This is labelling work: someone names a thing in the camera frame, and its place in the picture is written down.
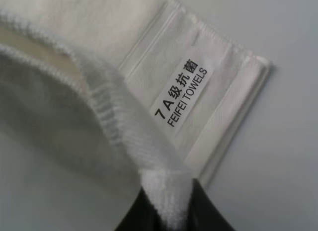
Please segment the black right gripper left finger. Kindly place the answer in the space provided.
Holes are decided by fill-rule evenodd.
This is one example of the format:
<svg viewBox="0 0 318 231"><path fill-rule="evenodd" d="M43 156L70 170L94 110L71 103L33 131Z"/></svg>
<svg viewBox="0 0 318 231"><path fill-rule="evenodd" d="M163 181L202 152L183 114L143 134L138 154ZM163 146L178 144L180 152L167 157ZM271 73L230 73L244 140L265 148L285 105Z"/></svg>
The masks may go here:
<svg viewBox="0 0 318 231"><path fill-rule="evenodd" d="M158 214L143 188L119 224L119 231L160 231Z"/></svg>

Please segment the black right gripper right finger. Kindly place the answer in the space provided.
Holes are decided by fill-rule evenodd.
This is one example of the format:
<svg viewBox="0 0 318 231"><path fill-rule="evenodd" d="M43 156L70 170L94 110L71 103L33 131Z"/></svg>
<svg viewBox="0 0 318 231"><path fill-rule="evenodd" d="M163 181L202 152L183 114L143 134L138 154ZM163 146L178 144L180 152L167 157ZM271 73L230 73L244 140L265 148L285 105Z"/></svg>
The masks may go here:
<svg viewBox="0 0 318 231"><path fill-rule="evenodd" d="M190 199L191 231L235 231L211 202L197 179Z"/></svg>

